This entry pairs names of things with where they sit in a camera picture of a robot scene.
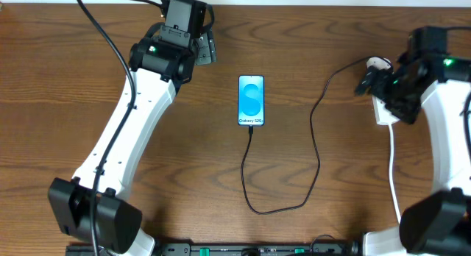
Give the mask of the blue Galaxy smartphone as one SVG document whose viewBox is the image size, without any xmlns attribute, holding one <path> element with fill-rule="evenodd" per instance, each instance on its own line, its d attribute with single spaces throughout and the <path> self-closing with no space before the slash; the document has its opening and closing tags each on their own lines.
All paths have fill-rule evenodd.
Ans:
<svg viewBox="0 0 471 256">
<path fill-rule="evenodd" d="M 238 78 L 238 124 L 261 127 L 265 123 L 264 77 L 241 75 Z"/>
</svg>

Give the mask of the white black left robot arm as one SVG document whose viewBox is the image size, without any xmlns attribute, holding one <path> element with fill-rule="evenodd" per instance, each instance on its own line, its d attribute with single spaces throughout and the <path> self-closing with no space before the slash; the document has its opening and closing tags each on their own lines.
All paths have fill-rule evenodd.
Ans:
<svg viewBox="0 0 471 256">
<path fill-rule="evenodd" d="M 162 115 L 197 65 L 216 61 L 212 26 L 152 25 L 130 51 L 126 83 L 98 142 L 71 179 L 54 178 L 48 200 L 60 231 L 86 255 L 151 255 L 156 241 L 128 203 L 133 177 Z"/>
</svg>

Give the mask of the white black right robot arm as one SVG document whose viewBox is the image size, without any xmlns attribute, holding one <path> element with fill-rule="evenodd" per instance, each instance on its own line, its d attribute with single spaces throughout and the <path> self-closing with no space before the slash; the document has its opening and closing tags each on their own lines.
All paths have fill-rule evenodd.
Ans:
<svg viewBox="0 0 471 256">
<path fill-rule="evenodd" d="M 433 185 L 397 214 L 396 227 L 365 234 L 363 255 L 469 255 L 470 61 L 429 52 L 406 57 L 396 71 L 380 57 L 366 66 L 355 92 L 373 96 L 378 124 L 413 124 L 425 113 Z"/>
</svg>

